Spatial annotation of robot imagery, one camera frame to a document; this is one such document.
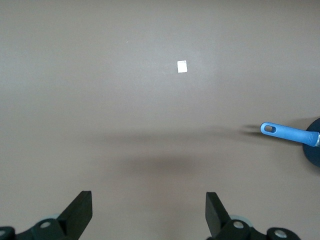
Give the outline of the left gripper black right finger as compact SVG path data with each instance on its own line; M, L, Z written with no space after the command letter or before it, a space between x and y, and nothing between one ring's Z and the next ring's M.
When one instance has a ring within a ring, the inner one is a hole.
M271 227L266 233L257 231L246 221L232 219L215 192L205 196L205 219L211 234L210 240L299 240L293 231Z

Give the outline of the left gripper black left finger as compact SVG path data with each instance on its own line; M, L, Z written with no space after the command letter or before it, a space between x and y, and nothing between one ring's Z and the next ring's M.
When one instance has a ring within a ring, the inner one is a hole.
M21 233L16 233L11 226L2 226L0 238L2 240L78 240L92 216L92 192L81 191L57 218L43 219Z

